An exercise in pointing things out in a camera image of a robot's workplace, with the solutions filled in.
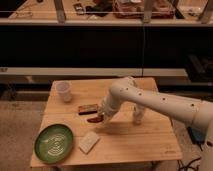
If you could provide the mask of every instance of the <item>gray floor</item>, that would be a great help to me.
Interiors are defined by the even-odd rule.
[[[10,93],[4,91],[0,100],[0,171],[47,171],[50,168],[29,167],[34,140],[41,123],[48,91],[17,91],[11,100]],[[193,145],[186,131],[185,125],[173,121],[174,131],[183,152],[182,162],[187,164],[201,155],[197,145]],[[75,166],[64,168],[70,171],[85,170],[115,170],[115,171],[148,171],[150,163],[119,164],[102,166]],[[156,171],[177,171],[177,161],[161,162]]]

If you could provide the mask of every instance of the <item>green plate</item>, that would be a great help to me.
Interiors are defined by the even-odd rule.
[[[53,164],[63,160],[73,147],[73,133],[63,124],[45,128],[35,142],[36,156],[44,163]]]

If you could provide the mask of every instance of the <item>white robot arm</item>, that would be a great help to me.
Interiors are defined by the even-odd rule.
[[[132,77],[125,77],[112,83],[102,101],[100,114],[104,120],[112,118],[125,101],[148,107],[207,133],[200,171],[213,170],[213,103],[142,90]]]

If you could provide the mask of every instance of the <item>wooden table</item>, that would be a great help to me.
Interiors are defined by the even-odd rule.
[[[142,124],[132,124],[134,104],[125,102],[121,110],[108,125],[87,123],[86,119],[93,115],[79,116],[79,105],[100,104],[108,93],[113,79],[100,80],[71,80],[72,101],[63,103],[55,91],[53,82],[49,99],[44,111],[40,131],[48,125],[63,123],[74,133],[74,148],[69,157],[58,166],[130,163],[145,161],[163,161],[181,159],[182,154],[173,132],[169,118],[145,110]],[[157,91],[154,79],[136,79],[143,89]],[[78,148],[79,140],[89,131],[95,131],[100,141],[92,151],[85,155]],[[31,167],[45,166],[33,153]]]

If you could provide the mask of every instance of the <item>white paper cup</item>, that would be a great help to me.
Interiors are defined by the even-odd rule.
[[[72,99],[71,87],[68,81],[57,82],[56,91],[64,102],[70,102],[70,100]]]

